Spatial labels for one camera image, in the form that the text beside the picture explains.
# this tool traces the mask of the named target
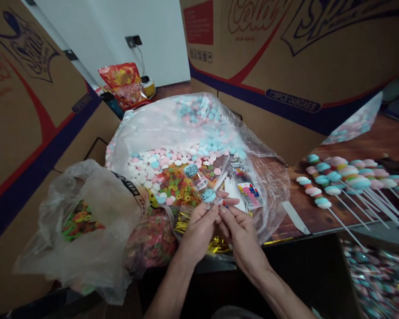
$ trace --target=plastic bag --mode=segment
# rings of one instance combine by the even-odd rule
[[[123,111],[151,103],[146,96],[135,63],[106,66],[98,71],[101,78],[112,89]]]
[[[345,142],[368,132],[376,120],[382,100],[383,92],[379,92],[342,125],[336,128],[321,145]]]
[[[152,184],[151,196],[157,195],[161,204],[174,205],[175,202],[181,204],[177,203],[181,198],[180,193],[176,196],[172,191],[180,191],[180,184],[188,181],[178,172],[173,174],[176,185],[165,190],[162,183],[167,173],[172,174],[170,169],[173,170],[169,165],[196,163],[212,170],[211,177],[211,173],[215,174],[214,164],[220,161],[223,165],[226,156],[243,163],[263,199],[263,206],[252,213],[259,241],[264,243],[286,214],[281,206],[289,200],[286,168],[280,158],[212,94],[168,97],[126,112],[107,147],[106,167],[136,179],[147,188]],[[220,171],[216,173],[225,174],[226,168],[217,168]]]
[[[74,164],[49,186],[39,230],[14,272],[44,274],[84,294],[95,289],[121,305],[131,282],[125,247],[148,206],[143,187],[92,159]]]
[[[150,206],[127,242],[126,268],[130,275],[141,278],[143,270],[167,266],[176,252],[177,241],[166,210]]]

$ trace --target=wooden table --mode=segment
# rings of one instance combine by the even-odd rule
[[[363,159],[378,159],[386,156],[399,161],[399,122],[378,115],[371,131],[347,142],[325,145],[317,147],[312,153],[321,159],[333,156],[341,156],[349,161]],[[319,209],[313,199],[305,194],[305,189],[296,182],[299,176],[308,176],[305,168],[308,166],[306,161],[300,162],[296,167],[288,169],[290,179],[290,202],[296,209],[298,215],[305,223],[311,233],[322,233],[338,231],[342,225],[335,220],[328,210]],[[359,222],[353,215],[338,201],[334,196],[325,195],[332,204],[333,211],[347,226],[358,225]],[[361,211],[349,201],[345,195],[341,198],[357,215],[365,222],[369,221]],[[271,241],[284,240],[304,236],[287,215],[279,228],[274,232]]]

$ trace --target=clear plastic bag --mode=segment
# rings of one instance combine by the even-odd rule
[[[146,156],[158,156],[160,165],[155,169],[160,174],[165,171],[161,167],[168,167],[164,163],[168,152],[199,157],[207,168],[210,165],[206,161],[213,157],[217,157],[216,163],[225,156],[238,158],[263,198],[263,206],[252,211],[260,243],[269,239],[283,220],[286,212],[281,203],[289,200],[289,178],[284,164],[214,95],[196,93],[168,97],[126,112],[108,145],[106,167],[133,178],[131,166],[135,165],[135,174],[139,174],[142,167],[149,165],[143,161]],[[141,158],[141,165],[132,163],[138,161],[136,156]],[[162,191],[160,188],[152,192],[159,196]]]
[[[96,290],[121,305],[131,282],[125,247],[148,206],[143,187],[92,159],[74,164],[49,186],[39,230],[14,272],[44,274],[81,293]]]

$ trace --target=electrical outlet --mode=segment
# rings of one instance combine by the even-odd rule
[[[125,38],[127,44],[129,45],[129,48],[134,48],[136,47],[136,43],[134,42],[134,39],[132,36],[128,36]]]
[[[133,36],[133,41],[134,41],[134,43],[135,43],[136,45],[142,45],[141,38],[140,38],[140,36],[138,36],[138,35],[134,35],[134,36]]]

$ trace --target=printed logo on box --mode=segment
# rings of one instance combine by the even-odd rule
[[[234,34],[238,31],[267,30],[274,23],[288,0],[232,0],[227,27]]]
[[[399,16],[399,0],[303,0],[281,39],[295,56],[337,30],[391,16]]]
[[[6,20],[14,34],[1,34],[0,43],[19,62],[31,78],[53,83],[50,75],[50,61],[58,51],[38,32],[35,26],[21,17],[13,10],[4,11]]]

